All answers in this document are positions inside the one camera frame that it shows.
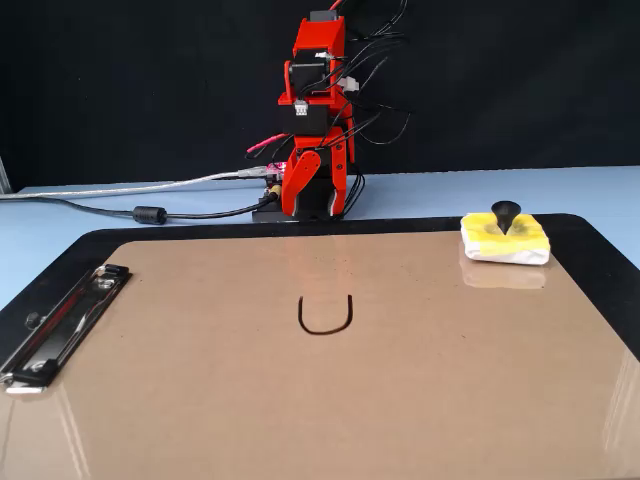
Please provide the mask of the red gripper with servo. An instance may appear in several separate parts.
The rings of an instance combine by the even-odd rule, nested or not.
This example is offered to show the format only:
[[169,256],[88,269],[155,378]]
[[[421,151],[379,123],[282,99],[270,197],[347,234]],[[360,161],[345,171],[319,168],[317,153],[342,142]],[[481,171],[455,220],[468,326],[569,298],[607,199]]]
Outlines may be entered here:
[[331,217],[339,216],[346,199],[347,165],[355,163],[355,144],[348,139],[347,124],[331,127],[327,135],[294,137],[282,180],[281,207],[286,215],[294,215],[296,200],[320,165],[331,166],[333,194],[329,204]]

